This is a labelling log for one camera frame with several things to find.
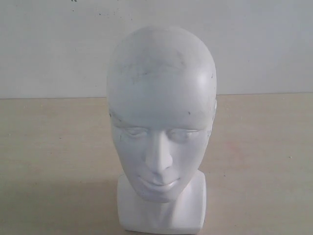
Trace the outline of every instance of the mannequin nose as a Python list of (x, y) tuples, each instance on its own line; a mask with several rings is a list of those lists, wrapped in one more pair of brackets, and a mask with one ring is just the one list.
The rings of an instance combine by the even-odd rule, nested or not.
[(165, 133), (154, 133), (145, 157), (145, 163), (153, 173), (161, 173), (173, 163), (169, 142)]

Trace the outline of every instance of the wooden table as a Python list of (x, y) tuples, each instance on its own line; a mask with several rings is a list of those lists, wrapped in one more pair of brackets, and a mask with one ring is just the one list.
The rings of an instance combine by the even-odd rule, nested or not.
[[(313, 94), (228, 95), (203, 235), (313, 234)], [(0, 100), (0, 235), (123, 235), (104, 98)]]

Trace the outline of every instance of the white wall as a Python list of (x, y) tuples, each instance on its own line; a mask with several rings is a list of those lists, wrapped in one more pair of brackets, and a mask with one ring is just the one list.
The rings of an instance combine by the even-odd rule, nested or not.
[(209, 47), (219, 94), (313, 92), (312, 0), (0, 0), (0, 98), (105, 96), (116, 43), (147, 24)]

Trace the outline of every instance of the mannequin face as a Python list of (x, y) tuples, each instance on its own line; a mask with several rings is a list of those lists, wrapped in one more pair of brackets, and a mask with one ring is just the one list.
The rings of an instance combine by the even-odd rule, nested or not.
[(190, 47), (178, 36), (172, 44), (166, 35), (155, 40), (161, 45), (131, 39), (116, 52), (108, 76), (112, 138), (123, 170), (141, 198), (159, 203), (176, 200), (196, 173), (216, 110), (209, 52), (189, 35), (196, 49), (184, 51)]

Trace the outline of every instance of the mannequin mouth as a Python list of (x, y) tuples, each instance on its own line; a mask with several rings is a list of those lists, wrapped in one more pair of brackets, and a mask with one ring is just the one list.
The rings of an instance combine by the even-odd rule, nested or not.
[(176, 179), (176, 180), (174, 180), (168, 184), (161, 184), (161, 183), (153, 183), (150, 181), (146, 181), (146, 180), (142, 179), (140, 176), (138, 178), (145, 187), (147, 187), (150, 190), (158, 191), (158, 192), (169, 191), (179, 180), (179, 178), (178, 178), (178, 179)]

